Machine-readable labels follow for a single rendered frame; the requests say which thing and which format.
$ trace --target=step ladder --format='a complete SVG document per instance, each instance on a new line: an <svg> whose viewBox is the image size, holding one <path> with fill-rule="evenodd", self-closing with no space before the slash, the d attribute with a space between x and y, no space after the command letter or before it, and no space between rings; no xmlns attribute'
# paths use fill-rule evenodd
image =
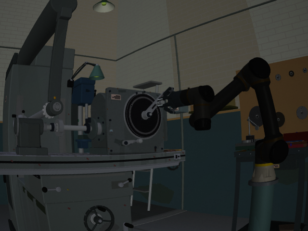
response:
<svg viewBox="0 0 308 231"><path fill-rule="evenodd" d="M153 169L147 169L147 170L137 170L138 172L150 172L150 183L149 183L149 189L139 189L139 188L134 188L135 185L135 173L136 171L133 171L133 193L134 191L141 192L141 193L149 193L149 198L148 198L148 211L150 211L151 207L151 196L152 196L152 182L153 182ZM130 206L133 205L133 195L130 196Z"/></svg>

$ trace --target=red box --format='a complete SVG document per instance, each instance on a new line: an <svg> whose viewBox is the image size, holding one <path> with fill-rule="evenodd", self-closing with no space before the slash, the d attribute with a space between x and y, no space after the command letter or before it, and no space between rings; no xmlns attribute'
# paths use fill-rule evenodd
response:
<svg viewBox="0 0 308 231"><path fill-rule="evenodd" d="M284 141L308 141L308 131L285 133L283 139Z"/></svg>

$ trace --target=gray machine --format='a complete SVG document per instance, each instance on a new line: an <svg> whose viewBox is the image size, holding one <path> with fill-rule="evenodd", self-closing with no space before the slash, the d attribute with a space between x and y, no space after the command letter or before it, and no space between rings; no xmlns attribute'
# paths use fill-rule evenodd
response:
<svg viewBox="0 0 308 231"><path fill-rule="evenodd" d="M130 231L132 171L185 161L184 151L164 152L162 94L107 88L78 124L67 86L75 50L64 49L76 7L50 0L7 71L0 174L11 231ZM45 46L54 33L53 47ZM74 150L74 131L87 133L90 153Z"/></svg>

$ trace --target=gear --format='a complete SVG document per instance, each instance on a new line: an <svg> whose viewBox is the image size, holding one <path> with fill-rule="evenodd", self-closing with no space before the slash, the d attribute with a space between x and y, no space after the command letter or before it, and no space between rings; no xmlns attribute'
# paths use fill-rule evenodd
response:
<svg viewBox="0 0 308 231"><path fill-rule="evenodd" d="M45 116L45 118L51 119L51 118L53 118L53 116L48 115L47 112L46 112L46 106L47 106L47 104L48 104L48 103L45 103L45 105L43 106L43 109L42 109L43 115Z"/></svg>

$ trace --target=cylindrical pedestal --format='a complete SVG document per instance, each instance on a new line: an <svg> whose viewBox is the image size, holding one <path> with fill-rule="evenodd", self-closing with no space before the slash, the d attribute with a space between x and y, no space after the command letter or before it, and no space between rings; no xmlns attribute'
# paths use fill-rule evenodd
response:
<svg viewBox="0 0 308 231"><path fill-rule="evenodd" d="M274 184L278 178L269 182L249 181L252 187L248 231L270 231L271 211L274 197Z"/></svg>

